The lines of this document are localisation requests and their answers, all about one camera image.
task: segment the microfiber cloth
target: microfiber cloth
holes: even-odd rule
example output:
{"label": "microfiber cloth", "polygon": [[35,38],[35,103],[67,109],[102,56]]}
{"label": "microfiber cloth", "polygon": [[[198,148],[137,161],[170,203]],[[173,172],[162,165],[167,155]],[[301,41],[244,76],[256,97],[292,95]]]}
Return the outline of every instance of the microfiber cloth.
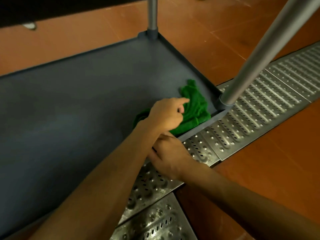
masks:
{"label": "microfiber cloth", "polygon": [[[181,124],[176,129],[170,131],[175,136],[181,135],[211,118],[211,115],[207,111],[207,101],[198,91],[195,80],[188,80],[187,85],[180,89],[180,94],[182,97],[190,99],[190,102],[183,105],[184,113]],[[149,108],[139,113],[134,119],[133,128],[136,127],[139,121],[147,118],[149,113]]]}

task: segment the orange tile floor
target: orange tile floor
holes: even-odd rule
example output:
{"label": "orange tile floor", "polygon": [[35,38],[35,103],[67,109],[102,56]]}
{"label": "orange tile floor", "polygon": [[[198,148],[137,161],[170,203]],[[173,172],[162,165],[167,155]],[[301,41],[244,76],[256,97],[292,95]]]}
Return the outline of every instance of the orange tile floor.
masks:
{"label": "orange tile floor", "polygon": [[[215,85],[233,78],[287,0],[159,0],[158,26]],[[320,10],[277,57],[320,40]],[[0,75],[128,39],[146,30],[146,2],[0,29]],[[214,169],[320,224],[320,101]],[[204,196],[176,195],[200,239],[252,239]]]}

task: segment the metal pole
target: metal pole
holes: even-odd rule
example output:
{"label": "metal pole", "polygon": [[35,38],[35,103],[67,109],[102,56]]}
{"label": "metal pole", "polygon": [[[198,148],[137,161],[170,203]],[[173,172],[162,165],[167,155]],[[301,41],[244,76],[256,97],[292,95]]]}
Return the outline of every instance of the metal pole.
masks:
{"label": "metal pole", "polygon": [[288,0],[264,34],[233,83],[220,97],[231,106],[320,6],[320,0]]}
{"label": "metal pole", "polygon": [[158,0],[148,0],[148,30],[151,39],[158,37]]}

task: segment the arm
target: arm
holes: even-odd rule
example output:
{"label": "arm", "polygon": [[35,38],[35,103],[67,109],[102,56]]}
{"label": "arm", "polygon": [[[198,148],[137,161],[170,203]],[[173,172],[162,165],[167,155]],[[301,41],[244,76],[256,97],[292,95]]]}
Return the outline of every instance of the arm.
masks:
{"label": "arm", "polygon": [[316,240],[320,227],[195,161],[170,133],[161,135],[149,159],[163,175],[183,181],[214,202],[257,240]]}
{"label": "arm", "polygon": [[149,117],[138,123],[30,239],[109,239],[154,142],[163,131],[181,123],[183,104],[188,101],[171,98],[156,102]]}

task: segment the hand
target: hand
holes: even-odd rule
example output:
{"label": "hand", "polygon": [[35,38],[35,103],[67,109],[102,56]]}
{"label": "hand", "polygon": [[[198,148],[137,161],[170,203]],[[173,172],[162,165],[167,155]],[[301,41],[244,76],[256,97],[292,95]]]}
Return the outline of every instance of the hand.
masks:
{"label": "hand", "polygon": [[200,164],[170,132],[161,134],[153,148],[156,152],[151,149],[148,158],[161,174],[171,180],[185,182],[188,174]]}
{"label": "hand", "polygon": [[147,118],[154,126],[160,129],[160,133],[173,130],[179,126],[183,120],[183,104],[188,103],[190,99],[165,98],[157,101],[150,110]]}

